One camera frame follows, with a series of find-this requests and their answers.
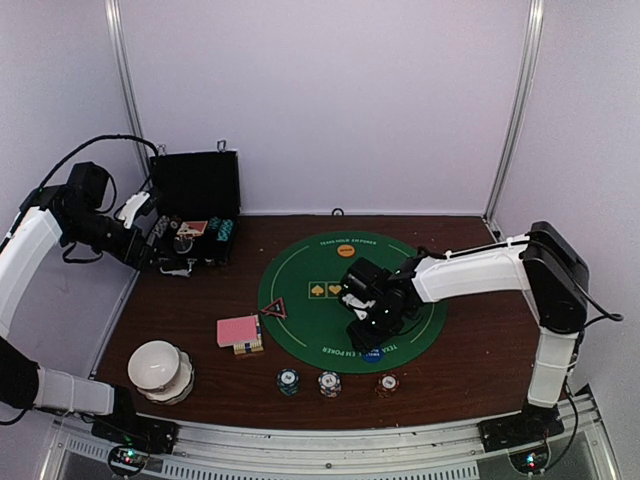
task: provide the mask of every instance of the red triangle marker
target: red triangle marker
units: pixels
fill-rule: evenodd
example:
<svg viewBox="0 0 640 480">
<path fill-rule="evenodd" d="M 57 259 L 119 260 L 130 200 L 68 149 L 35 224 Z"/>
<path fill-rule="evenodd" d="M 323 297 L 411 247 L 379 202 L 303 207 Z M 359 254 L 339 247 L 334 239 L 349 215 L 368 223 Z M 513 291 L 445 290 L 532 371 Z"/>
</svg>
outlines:
<svg viewBox="0 0 640 480">
<path fill-rule="evenodd" d="M 287 309 L 284 308 L 284 299 L 282 297 L 278 298 L 274 302 L 271 302 L 269 305 L 264 307 L 260 312 L 265 315 L 271 315 L 273 317 L 278 318 L 287 318 Z"/>
</svg>

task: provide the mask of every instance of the black cable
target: black cable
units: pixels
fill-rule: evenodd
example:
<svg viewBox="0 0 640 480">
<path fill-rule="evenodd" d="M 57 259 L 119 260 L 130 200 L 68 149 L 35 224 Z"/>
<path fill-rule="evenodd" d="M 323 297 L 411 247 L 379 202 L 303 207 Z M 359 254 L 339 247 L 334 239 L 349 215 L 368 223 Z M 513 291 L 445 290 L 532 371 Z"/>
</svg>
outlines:
<svg viewBox="0 0 640 480">
<path fill-rule="evenodd" d="M 73 252 L 73 250 L 77 246 L 78 246 L 78 242 L 72 242 L 71 246 L 67 248 L 64 252 L 62 252 L 62 261 L 64 263 L 88 265 L 90 263 L 95 263 L 98 260 L 101 260 L 102 256 L 104 255 L 102 252 L 98 252 L 94 250 L 94 252 L 96 252 L 97 255 L 93 258 L 69 258 L 69 255 L 71 255 L 71 252 Z"/>
<path fill-rule="evenodd" d="M 610 318 L 607 317 L 606 315 L 600 315 L 599 317 L 592 318 L 591 320 L 589 320 L 587 323 L 584 324 L 584 327 L 582 329 L 586 330 L 587 327 L 590 327 L 591 325 L 593 325 L 596 322 L 599 322 L 600 320 L 610 320 Z"/>
<path fill-rule="evenodd" d="M 436 260 L 446 260 L 447 259 L 446 255 L 444 255 L 442 253 L 438 253 L 438 252 L 432 252 L 431 250 L 429 250 L 424 245 L 418 246 L 418 248 L 416 250 L 417 250 L 418 255 L 426 255 L 427 257 L 435 258 Z"/>
<path fill-rule="evenodd" d="M 549 470 L 555 467 L 560 462 L 560 460 L 564 458 L 564 456 L 567 454 L 567 452 L 571 448 L 571 445 L 573 445 L 573 441 L 575 440 L 576 434 L 578 433 L 578 408 L 576 407 L 576 403 L 573 400 L 573 395 L 571 394 L 571 390 L 569 390 L 569 386 L 567 385 L 566 380 L 564 381 L 564 393 L 567 395 L 567 400 L 569 400 L 569 403 L 571 404 L 571 408 L 573 409 L 573 414 L 575 415 L 575 424 L 573 425 L 573 432 L 571 433 L 571 437 L 569 437 L 569 442 L 564 447 L 564 450 L 562 450 L 560 455 L 558 455 L 558 457 L 550 465 L 547 465 L 542 470 L 543 473 L 547 473 Z"/>
<path fill-rule="evenodd" d="M 141 144 L 146 145 L 147 147 L 149 147 L 153 151 L 153 153 L 155 154 L 156 157 L 159 155 L 158 148 L 153 143 L 151 143 L 149 140 L 145 140 L 144 138 L 137 137 L 135 135 L 127 135 L 127 134 L 119 134 L 119 133 L 118 134 L 111 134 L 111 135 L 98 135 L 97 137 L 93 137 L 93 138 L 87 140 L 86 142 L 84 142 L 83 144 L 77 146 L 71 152 L 69 152 L 67 155 L 65 155 L 62 158 L 62 160 L 60 160 L 58 163 L 56 163 L 53 166 L 53 168 L 49 171 L 49 173 L 44 177 L 44 179 L 40 182 L 40 185 L 38 185 L 38 188 L 36 190 L 34 190 L 31 194 L 29 194 L 29 196 L 26 198 L 24 203 L 25 204 L 29 204 L 34 200 L 35 197 L 40 195 L 40 193 L 42 193 L 42 189 L 47 185 L 49 180 L 51 180 L 51 177 L 53 177 L 53 175 L 55 175 L 55 173 L 58 170 L 60 170 L 60 168 L 65 163 L 67 163 L 71 158 L 73 158 L 79 152 L 81 152 L 82 150 L 87 148 L 89 145 L 92 145 L 92 144 L 94 144 L 96 142 L 99 142 L 99 141 L 102 141 L 102 140 L 131 140 L 131 141 L 138 142 L 138 143 L 141 143 Z M 28 211 L 28 209 L 25 208 L 22 212 L 20 212 L 18 214 L 18 216 L 14 220 L 13 224 L 11 225 L 11 228 L 9 229 L 9 232 L 7 233 L 7 236 L 4 238 L 2 243 L 0 243 L 0 253 L 2 253 L 2 251 L 7 246 L 7 243 L 9 243 L 9 240 L 11 239 L 11 237 L 13 237 L 13 235 L 18 230 L 18 227 L 20 226 L 20 224 L 24 220 L 24 217 L 27 215 L 27 211 Z"/>
<path fill-rule="evenodd" d="M 105 210 L 96 210 L 96 213 L 99 213 L 100 215 L 109 213 L 113 209 L 113 207 L 115 207 L 116 201 L 118 200 L 118 187 L 116 187 L 116 181 L 114 180 L 113 175 L 111 175 L 109 172 L 107 172 L 107 175 L 109 175 L 109 183 L 111 183 L 111 186 L 113 187 L 113 198 L 111 199 L 109 208 Z"/>
<path fill-rule="evenodd" d="M 24 417 L 24 415 L 27 413 L 29 409 L 25 408 L 23 411 L 21 411 L 18 416 L 12 420 L 0 420 L 0 426 L 2 427 L 8 427 L 10 425 L 15 425 L 16 423 L 18 423 L 20 420 L 22 420 L 22 417 Z"/>
<path fill-rule="evenodd" d="M 113 211 L 113 219 L 114 219 L 114 220 L 118 220 L 118 214 L 122 211 L 122 209 L 124 208 L 124 206 L 125 206 L 126 204 L 127 204 L 126 202 L 125 202 L 125 203 L 123 203 L 122 205 L 120 205 L 118 208 L 116 208 L 116 209 Z"/>
<path fill-rule="evenodd" d="M 530 244 L 536 245 L 538 247 L 541 247 L 542 249 L 546 250 L 547 253 L 549 253 L 551 256 L 553 256 L 560 264 L 562 264 L 562 260 L 560 258 L 558 258 L 558 255 L 556 254 L 556 252 L 553 251 L 553 249 L 551 247 L 549 247 L 548 245 L 541 243 L 541 242 L 537 242 L 535 240 L 530 240 L 529 241 Z M 601 317 L 597 317 L 594 318 L 593 320 L 587 322 L 584 326 L 584 328 L 587 327 L 587 325 L 591 325 L 594 324 L 595 322 L 598 322 L 600 320 L 603 320 L 604 318 L 608 318 L 609 320 L 613 320 L 614 322 L 621 322 L 624 320 L 624 315 L 622 315 L 621 313 L 611 313 L 607 310 L 604 309 L 604 307 L 602 307 L 591 295 L 589 295 L 589 293 L 587 293 L 587 291 L 582 288 L 582 285 L 580 285 L 578 283 L 578 281 L 573 278 L 571 275 L 568 275 L 569 279 L 571 280 L 571 282 L 573 283 L 573 285 L 578 289 L 578 291 L 580 292 L 580 294 L 582 296 L 584 296 L 584 298 L 587 299 L 587 301 L 593 305 L 593 307 L 598 310 L 598 312 L 600 312 L 602 314 L 602 318 Z"/>
<path fill-rule="evenodd" d="M 147 175 L 147 178 L 144 179 L 144 182 L 142 182 L 142 185 L 140 185 L 140 188 L 138 188 L 138 191 L 142 190 L 144 187 L 147 186 L 147 183 L 151 181 L 151 175 L 153 175 L 153 170 L 149 171 L 149 175 Z"/>
<path fill-rule="evenodd" d="M 403 335 L 408 335 L 408 334 L 410 334 L 411 332 L 413 332 L 413 331 L 416 329 L 416 327 L 417 327 L 418 325 L 420 325 L 420 324 L 422 323 L 422 321 L 423 321 L 425 318 L 426 318 L 426 315 L 422 314 L 422 315 L 420 316 L 420 318 L 415 319 L 415 322 L 416 322 L 416 323 L 414 323 L 412 326 L 410 326 L 410 327 L 409 327 L 407 330 L 405 330 L 404 332 L 397 333 L 395 336 L 396 336 L 396 337 L 402 337 Z"/>
</svg>

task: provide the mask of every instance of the white wall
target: white wall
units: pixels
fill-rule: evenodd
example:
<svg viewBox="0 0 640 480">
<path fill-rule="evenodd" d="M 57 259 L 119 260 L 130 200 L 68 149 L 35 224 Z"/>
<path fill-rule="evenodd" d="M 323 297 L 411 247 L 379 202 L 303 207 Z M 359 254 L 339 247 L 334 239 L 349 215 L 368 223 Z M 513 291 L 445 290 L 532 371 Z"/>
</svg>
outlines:
<svg viewBox="0 0 640 480">
<path fill-rule="evenodd" d="M 51 166 L 88 138 L 127 132 L 103 2 L 0 2 L 0 230 Z M 91 148 L 116 177 L 121 195 L 139 186 L 131 145 Z M 66 180 L 68 168 L 56 176 Z M 56 248 L 19 307 L 9 340 L 32 359 L 87 375 L 99 339 L 131 270 L 111 258 L 69 266 Z M 0 418 L 15 415 L 0 406 Z M 34 478 L 51 417 L 29 413 L 0 427 L 0 475 Z"/>
<path fill-rule="evenodd" d="M 245 213 L 479 214 L 529 2 L 122 2 L 147 135 L 241 157 Z"/>
<path fill-rule="evenodd" d="M 585 258 L 591 292 L 624 324 L 588 330 L 588 381 L 624 472 L 640 469 L 640 3 L 548 1 L 533 90 L 497 220 L 551 221 Z"/>
</svg>

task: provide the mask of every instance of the green poker mat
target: green poker mat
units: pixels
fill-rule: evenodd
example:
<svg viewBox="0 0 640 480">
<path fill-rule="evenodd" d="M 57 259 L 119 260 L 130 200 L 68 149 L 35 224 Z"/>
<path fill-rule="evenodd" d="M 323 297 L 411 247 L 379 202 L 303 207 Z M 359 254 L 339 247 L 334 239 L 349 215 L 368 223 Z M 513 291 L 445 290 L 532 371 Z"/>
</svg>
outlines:
<svg viewBox="0 0 640 480">
<path fill-rule="evenodd" d="M 355 249 L 345 258 L 338 253 Z M 410 246 L 368 232 L 314 235 L 291 245 L 269 265 L 260 282 L 259 305 L 284 300 L 287 318 L 261 314 L 263 326 L 294 357 L 315 367 L 339 373 L 375 373 L 399 367 L 426 351 L 446 319 L 445 302 L 422 307 L 414 321 L 405 320 L 403 335 L 381 345 L 382 355 L 369 363 L 351 346 L 347 325 L 355 314 L 340 305 L 340 280 L 358 257 L 396 269 L 416 253 Z"/>
</svg>

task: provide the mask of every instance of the blue chip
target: blue chip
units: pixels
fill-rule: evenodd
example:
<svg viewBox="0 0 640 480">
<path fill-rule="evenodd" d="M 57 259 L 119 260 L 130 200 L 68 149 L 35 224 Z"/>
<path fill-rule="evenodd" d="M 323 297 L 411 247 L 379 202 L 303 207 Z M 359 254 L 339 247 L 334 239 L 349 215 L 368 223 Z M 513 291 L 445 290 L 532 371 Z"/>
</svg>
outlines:
<svg viewBox="0 0 640 480">
<path fill-rule="evenodd" d="M 384 352 L 381 348 L 374 348 L 369 353 L 362 356 L 362 359 L 367 363 L 378 363 L 384 357 Z"/>
</svg>

